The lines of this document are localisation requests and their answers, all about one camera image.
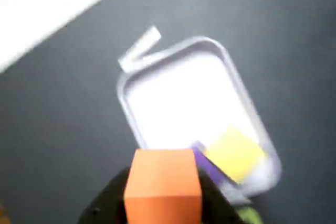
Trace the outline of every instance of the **dark gray surface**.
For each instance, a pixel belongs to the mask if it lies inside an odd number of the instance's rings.
[[[136,147],[116,59],[156,24],[165,47],[228,48],[283,164],[265,223],[334,223],[336,0],[103,0],[0,76],[0,197],[13,223],[74,223]]]

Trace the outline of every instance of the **plastic tray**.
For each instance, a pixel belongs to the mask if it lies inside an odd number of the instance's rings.
[[[267,158],[239,185],[245,196],[272,188],[281,163],[227,52],[206,37],[185,40],[124,73],[118,96],[141,148],[209,146],[234,124]],[[219,187],[225,192],[231,183]]]

